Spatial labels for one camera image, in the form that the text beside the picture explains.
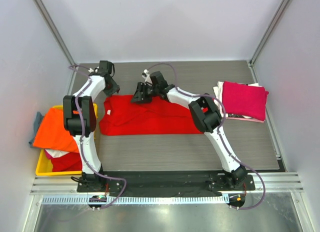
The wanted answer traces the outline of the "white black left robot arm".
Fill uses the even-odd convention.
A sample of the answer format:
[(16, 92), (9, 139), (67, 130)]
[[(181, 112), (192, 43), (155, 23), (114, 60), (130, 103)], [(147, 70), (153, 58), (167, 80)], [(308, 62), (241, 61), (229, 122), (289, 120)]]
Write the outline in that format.
[(97, 116), (94, 101), (100, 92), (107, 97), (119, 92), (120, 86), (113, 79), (115, 65), (101, 60), (95, 69), (76, 64), (69, 68), (86, 77), (77, 92), (64, 96), (62, 104), (63, 126), (76, 142), (82, 163), (80, 178), (71, 179), (78, 183), (79, 192), (101, 192), (107, 186), (107, 179), (95, 145)]

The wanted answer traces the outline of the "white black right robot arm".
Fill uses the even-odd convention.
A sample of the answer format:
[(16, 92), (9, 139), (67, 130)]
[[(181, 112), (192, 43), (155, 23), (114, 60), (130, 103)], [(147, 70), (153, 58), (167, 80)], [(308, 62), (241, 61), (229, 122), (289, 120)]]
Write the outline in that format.
[(144, 82), (137, 84), (131, 101), (136, 104), (147, 104), (151, 103), (153, 98), (159, 97), (189, 109), (196, 129), (209, 139), (220, 159), (226, 186), (231, 190), (241, 187), (248, 173), (225, 135), (223, 122), (226, 118), (221, 115), (213, 96), (193, 94), (174, 84), (168, 84), (159, 71), (149, 73), (148, 70), (144, 70), (142, 77)]

